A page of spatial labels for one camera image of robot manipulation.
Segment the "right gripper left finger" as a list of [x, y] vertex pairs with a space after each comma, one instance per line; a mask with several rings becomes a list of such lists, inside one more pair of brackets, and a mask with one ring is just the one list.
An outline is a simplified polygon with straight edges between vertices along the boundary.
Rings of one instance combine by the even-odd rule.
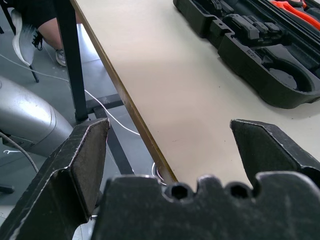
[[108, 118], [74, 127], [43, 163], [0, 227], [2, 240], [71, 240], [95, 209], [103, 178]]

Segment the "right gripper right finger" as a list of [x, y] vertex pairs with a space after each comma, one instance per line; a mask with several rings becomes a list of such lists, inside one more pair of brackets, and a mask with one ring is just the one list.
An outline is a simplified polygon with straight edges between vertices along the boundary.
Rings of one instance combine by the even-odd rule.
[[250, 183], [261, 172], [292, 171], [320, 185], [320, 162], [278, 126], [260, 121], [230, 121], [242, 165]]

